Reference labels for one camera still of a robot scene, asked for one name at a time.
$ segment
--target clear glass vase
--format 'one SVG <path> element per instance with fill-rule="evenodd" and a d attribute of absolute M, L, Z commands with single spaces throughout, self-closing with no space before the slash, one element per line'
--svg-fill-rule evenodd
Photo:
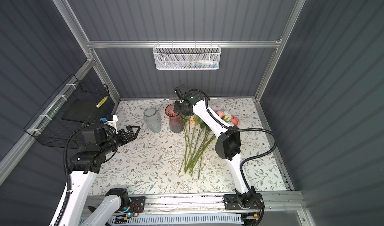
<path fill-rule="evenodd" d="M 180 114 L 174 112 L 175 104 L 169 104 L 166 107 L 166 115 L 169 116 L 169 128 L 174 133 L 183 132 L 184 130 L 184 121 L 181 118 Z"/>
<path fill-rule="evenodd" d="M 144 122 L 147 127 L 154 133 L 161 130 L 161 116 L 156 108 L 147 108 L 144 111 Z"/>

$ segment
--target wire mesh basket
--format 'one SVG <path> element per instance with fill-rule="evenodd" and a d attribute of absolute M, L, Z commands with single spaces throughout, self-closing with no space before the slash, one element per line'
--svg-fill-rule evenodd
<path fill-rule="evenodd" d="M 106 101 L 96 107 L 107 96 Z M 24 131 L 44 146 L 64 147 L 66 140 L 75 130 L 98 122 L 100 118 L 111 114 L 113 107 L 114 102 L 109 97 L 107 85 L 76 81 L 70 84 L 62 95 L 56 96 L 55 103 L 45 110 L 44 114 L 36 114 L 37 120 L 31 120 L 24 127 Z M 68 148 L 78 149 L 83 143 L 83 135 L 77 133 Z"/>
<path fill-rule="evenodd" d="M 217 70 L 221 48 L 211 47 L 153 47 L 156 69 L 159 70 Z"/>

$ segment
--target white wire basket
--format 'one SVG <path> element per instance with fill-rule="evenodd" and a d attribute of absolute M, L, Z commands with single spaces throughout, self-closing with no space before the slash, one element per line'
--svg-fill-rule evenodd
<path fill-rule="evenodd" d="M 153 47 L 156 69 L 159 70 L 217 70 L 220 45 L 210 47 Z"/>

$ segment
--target green flower stem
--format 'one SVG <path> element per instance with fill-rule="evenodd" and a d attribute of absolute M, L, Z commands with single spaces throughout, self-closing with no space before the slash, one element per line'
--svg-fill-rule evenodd
<path fill-rule="evenodd" d="M 192 138 L 190 140 L 190 145 L 189 145 L 189 154 L 187 156 L 187 160 L 185 161 L 184 173 L 187 173 L 187 171 L 188 171 L 187 162 L 189 161 L 189 158 L 192 157 L 192 154 L 191 154 L 192 153 L 192 141 L 194 140 L 195 129 L 196 129 L 196 123 L 195 123 L 195 126 L 193 127 Z"/>
<path fill-rule="evenodd" d="M 190 161 L 191 161 L 193 155 L 195 155 L 195 151 L 196 151 L 196 148 L 197 148 L 197 143 L 199 142 L 199 138 L 200 138 L 201 134 L 202 134 L 202 130 L 201 130 L 201 127 L 200 127 L 200 128 L 199 128 L 199 133 L 197 134 L 195 147 L 194 147 L 194 149 L 193 149 L 193 152 L 192 152 L 192 154 L 191 154 L 191 157 L 189 158 L 189 162 L 187 163 L 187 167 L 189 166 Z"/>
<path fill-rule="evenodd" d="M 190 175 L 193 174 L 193 169 L 197 162 L 199 161 L 199 158 L 202 156 L 204 150 L 209 146 L 209 144 L 216 138 L 215 135 L 211 137 L 211 139 L 207 143 L 203 143 L 203 147 L 194 155 L 192 162 L 187 166 L 190 170 Z"/>
<path fill-rule="evenodd" d="M 197 150 L 198 152 L 200 151 L 202 145 L 204 145 L 205 140 L 207 139 L 207 130 L 206 130 L 206 129 L 203 129 L 202 131 L 205 131 L 205 132 L 204 132 L 203 141 L 201 142 L 201 144 L 200 144 L 200 146 L 199 146 L 199 148 L 198 148 L 198 150 Z M 194 148 L 194 151 L 193 151 L 193 153 L 192 153 L 192 157 L 190 158 L 190 160 L 189 160 L 189 162 L 188 162 L 188 164 L 187 164 L 187 168 L 189 168 L 191 171 L 193 170 L 193 168 L 195 167 L 195 165 L 196 165 L 196 163 L 197 163 L 197 161 L 196 161 L 196 157 L 195 157 L 195 155 L 196 155 L 195 152 L 196 152 L 197 143 L 198 143 L 198 140 L 199 140 L 199 135 L 198 135 L 198 137 L 197 137 L 197 141 L 196 141 L 196 143 L 195 143 L 195 148 Z"/>
<path fill-rule="evenodd" d="M 183 166 L 183 163 L 184 163 L 184 161 L 185 161 L 186 158 L 187 158 L 187 147 L 188 147 L 188 144 L 187 144 L 187 129 L 186 129 L 186 127 L 187 127 L 187 125 L 185 124 L 185 125 L 184 125 L 184 135 L 185 135 L 185 137 L 184 137 L 184 138 L 185 138 L 185 152 L 184 152 L 184 158 L 183 158 L 183 161 L 181 162 L 180 169 L 179 169 L 177 175 L 180 174 L 180 172 L 181 172 L 181 168 L 182 168 L 182 166 Z"/>
<path fill-rule="evenodd" d="M 201 161 L 203 161 L 203 154 L 201 154 L 201 157 L 200 157 L 199 175 L 197 176 L 197 180 L 199 180 L 199 177 L 200 177 Z"/>

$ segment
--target table surface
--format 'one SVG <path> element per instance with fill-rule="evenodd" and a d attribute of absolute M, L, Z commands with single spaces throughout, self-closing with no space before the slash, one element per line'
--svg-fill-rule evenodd
<path fill-rule="evenodd" d="M 184 133 L 169 129 L 165 115 L 172 100 L 121 101 L 116 110 L 118 129 L 140 126 L 136 140 L 119 147 L 110 161 L 102 165 L 89 195 L 104 195 L 111 188 L 127 188 L 131 195 L 171 193 L 233 192 L 232 175 L 225 160 L 214 150 L 215 140 L 204 151 L 200 177 L 199 166 L 190 176 L 180 170 L 185 152 Z M 239 128 L 262 127 L 252 98 L 211 99 L 214 110 L 225 110 L 239 120 Z M 155 107 L 161 113 L 162 129 L 151 132 L 143 119 L 144 109 Z M 266 152 L 270 146 L 264 132 L 242 132 L 242 159 Z M 248 179 L 256 191 L 286 190 L 273 154 L 245 163 Z"/>

